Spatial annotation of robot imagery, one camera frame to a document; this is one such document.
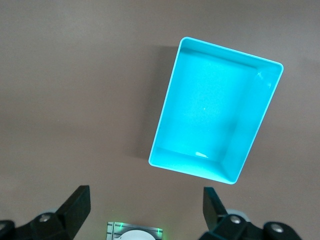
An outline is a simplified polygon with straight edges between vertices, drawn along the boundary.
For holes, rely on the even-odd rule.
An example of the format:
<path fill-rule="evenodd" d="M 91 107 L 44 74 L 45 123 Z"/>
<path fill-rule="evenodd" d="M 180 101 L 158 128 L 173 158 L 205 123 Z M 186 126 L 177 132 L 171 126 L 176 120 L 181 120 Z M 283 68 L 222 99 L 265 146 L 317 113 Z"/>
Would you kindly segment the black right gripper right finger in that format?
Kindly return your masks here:
<path fill-rule="evenodd" d="M 208 227 L 201 240 L 299 240 L 300 236 L 289 225 L 269 221 L 259 228 L 243 215 L 229 213 L 215 189 L 203 188 L 203 216 Z"/>

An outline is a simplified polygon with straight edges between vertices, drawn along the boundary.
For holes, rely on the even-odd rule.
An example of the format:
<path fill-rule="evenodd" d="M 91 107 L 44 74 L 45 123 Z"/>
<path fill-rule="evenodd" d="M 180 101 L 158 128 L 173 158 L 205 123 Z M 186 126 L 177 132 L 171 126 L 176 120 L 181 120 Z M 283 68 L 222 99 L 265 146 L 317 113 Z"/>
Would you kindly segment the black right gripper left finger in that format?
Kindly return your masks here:
<path fill-rule="evenodd" d="M 56 210 L 39 214 L 17 227 L 12 220 L 0 221 L 2 240 L 73 240 L 90 213 L 90 187 L 79 186 Z"/>

